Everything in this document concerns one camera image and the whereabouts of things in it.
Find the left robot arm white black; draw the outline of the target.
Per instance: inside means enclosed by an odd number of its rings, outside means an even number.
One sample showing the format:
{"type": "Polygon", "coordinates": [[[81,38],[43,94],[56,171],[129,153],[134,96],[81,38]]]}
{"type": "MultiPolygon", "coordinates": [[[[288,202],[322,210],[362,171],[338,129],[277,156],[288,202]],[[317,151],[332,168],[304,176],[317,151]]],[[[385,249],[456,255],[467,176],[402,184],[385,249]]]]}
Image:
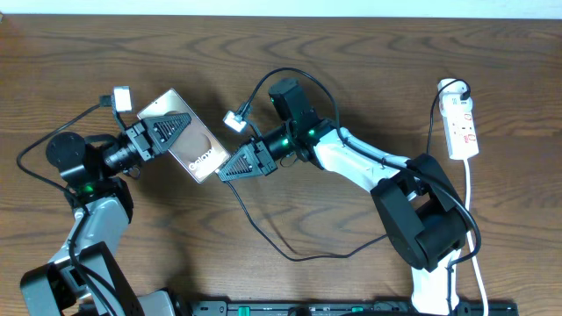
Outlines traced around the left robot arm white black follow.
{"type": "Polygon", "coordinates": [[[133,200],[120,178],[164,154],[190,124],[187,114],[144,118],[118,136],[82,137],[60,126],[42,138],[46,156],[65,186],[75,224],[48,263],[20,281],[31,315],[62,315],[78,305],[81,315],[189,315],[173,291],[134,293],[114,255],[133,218],[133,200]]]}

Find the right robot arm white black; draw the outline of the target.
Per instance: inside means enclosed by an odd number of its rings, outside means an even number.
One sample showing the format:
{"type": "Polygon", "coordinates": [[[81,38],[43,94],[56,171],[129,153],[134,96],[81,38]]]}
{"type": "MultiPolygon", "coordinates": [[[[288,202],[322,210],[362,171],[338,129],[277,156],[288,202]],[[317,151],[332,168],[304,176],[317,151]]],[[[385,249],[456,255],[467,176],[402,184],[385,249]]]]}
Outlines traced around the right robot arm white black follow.
{"type": "Polygon", "coordinates": [[[438,162],[428,154],[388,154],[320,118],[296,78],[280,80],[268,94],[281,126],[242,144],[219,179],[267,176],[291,154],[346,177],[371,194],[389,241],[411,267],[414,309],[453,314],[459,304],[454,267],[474,221],[438,162]]]}

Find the Galaxy smartphone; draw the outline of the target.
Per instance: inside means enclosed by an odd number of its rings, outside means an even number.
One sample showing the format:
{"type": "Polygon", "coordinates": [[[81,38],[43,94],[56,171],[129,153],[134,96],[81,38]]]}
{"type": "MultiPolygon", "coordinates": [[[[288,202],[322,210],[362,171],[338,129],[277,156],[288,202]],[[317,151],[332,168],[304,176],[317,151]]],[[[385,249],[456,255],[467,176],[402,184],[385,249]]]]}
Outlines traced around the Galaxy smartphone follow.
{"type": "Polygon", "coordinates": [[[197,183],[203,183],[231,155],[180,95],[174,89],[169,89],[139,111],[137,117],[147,119],[181,113],[189,114],[191,122],[169,152],[197,183]]]}

